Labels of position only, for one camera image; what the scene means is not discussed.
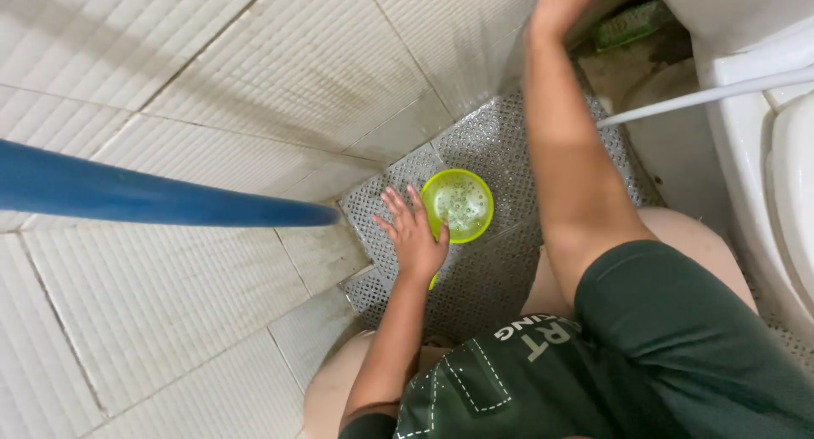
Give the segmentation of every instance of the blue pipe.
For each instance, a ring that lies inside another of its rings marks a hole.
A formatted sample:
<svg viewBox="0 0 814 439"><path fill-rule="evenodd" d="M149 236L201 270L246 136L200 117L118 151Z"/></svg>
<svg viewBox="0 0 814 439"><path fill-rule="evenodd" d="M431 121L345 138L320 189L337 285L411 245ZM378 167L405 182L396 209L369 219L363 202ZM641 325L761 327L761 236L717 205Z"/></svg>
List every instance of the blue pipe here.
<svg viewBox="0 0 814 439"><path fill-rule="evenodd" d="M324 205L230 192L0 140L0 208L187 226L326 226Z"/></svg>

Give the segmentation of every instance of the leg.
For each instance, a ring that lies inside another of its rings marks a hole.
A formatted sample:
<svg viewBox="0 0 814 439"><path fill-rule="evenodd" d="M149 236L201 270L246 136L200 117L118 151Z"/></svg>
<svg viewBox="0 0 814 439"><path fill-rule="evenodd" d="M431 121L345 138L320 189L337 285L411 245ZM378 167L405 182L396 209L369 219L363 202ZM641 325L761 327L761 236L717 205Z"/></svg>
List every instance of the leg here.
<svg viewBox="0 0 814 439"><path fill-rule="evenodd" d="M749 308L755 310L747 281L743 278L735 257L726 242L700 222L667 208L641 208L639 218L665 244L676 248L687 257L709 270L726 284ZM573 310L566 304L545 247L540 249L537 276L521 314L553 314L570 318Z"/></svg>
<svg viewBox="0 0 814 439"><path fill-rule="evenodd" d="M362 331L345 344L311 379L305 390L304 426L298 436L308 439L336 438L353 381L373 343L376 331ZM435 365L449 349L422 347L419 371Z"/></svg>

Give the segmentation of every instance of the white toilet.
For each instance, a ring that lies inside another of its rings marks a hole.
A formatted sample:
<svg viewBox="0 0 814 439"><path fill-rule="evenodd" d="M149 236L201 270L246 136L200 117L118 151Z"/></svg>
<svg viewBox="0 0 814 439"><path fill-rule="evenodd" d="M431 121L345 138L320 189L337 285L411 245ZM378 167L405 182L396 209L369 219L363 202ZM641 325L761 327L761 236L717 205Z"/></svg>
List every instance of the white toilet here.
<svg viewBox="0 0 814 439"><path fill-rule="evenodd" d="M814 65L814 0L664 0L702 88ZM733 242L770 313L814 344L814 84L707 104Z"/></svg>

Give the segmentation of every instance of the bathroom floor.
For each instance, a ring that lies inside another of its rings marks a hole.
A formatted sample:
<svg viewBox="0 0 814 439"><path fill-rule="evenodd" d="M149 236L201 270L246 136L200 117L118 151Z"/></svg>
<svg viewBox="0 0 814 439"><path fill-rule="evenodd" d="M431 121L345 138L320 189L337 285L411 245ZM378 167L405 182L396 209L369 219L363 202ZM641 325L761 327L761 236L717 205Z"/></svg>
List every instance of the bathroom floor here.
<svg viewBox="0 0 814 439"><path fill-rule="evenodd" d="M594 118L603 117L602 105L582 80ZM600 134L625 178L631 199L637 205L659 203L625 136L617 128ZM513 319L523 306L543 241L523 101L516 90L483 105L341 199L342 210L374 266L343 288L371 328L381 320L398 273L392 243L371 218L373 214L388 217L379 194L385 186L404 193L408 183L420 189L433 174L447 168L479 174L492 189L495 215L483 236L450 248L427 303L425 335L460 342Z"/></svg>

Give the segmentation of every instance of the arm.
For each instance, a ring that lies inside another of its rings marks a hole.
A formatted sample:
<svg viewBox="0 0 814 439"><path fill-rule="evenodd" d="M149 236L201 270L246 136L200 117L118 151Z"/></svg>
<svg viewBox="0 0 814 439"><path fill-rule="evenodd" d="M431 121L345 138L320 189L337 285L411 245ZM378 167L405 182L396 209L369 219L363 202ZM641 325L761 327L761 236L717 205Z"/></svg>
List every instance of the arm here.
<svg viewBox="0 0 814 439"><path fill-rule="evenodd" d="M408 186L413 216L391 187L382 194L394 224L374 220L396 247L399 275L387 303L379 330L351 388L340 430L363 414L397 416L404 386L418 369L424 305L433 275L443 265L449 248L449 228L441 227L439 241L430 231L427 212L415 188Z"/></svg>
<svg viewBox="0 0 814 439"><path fill-rule="evenodd" d="M563 39L590 0L540 0L526 39L524 102L540 221L566 302L607 250L655 239L608 157Z"/></svg>

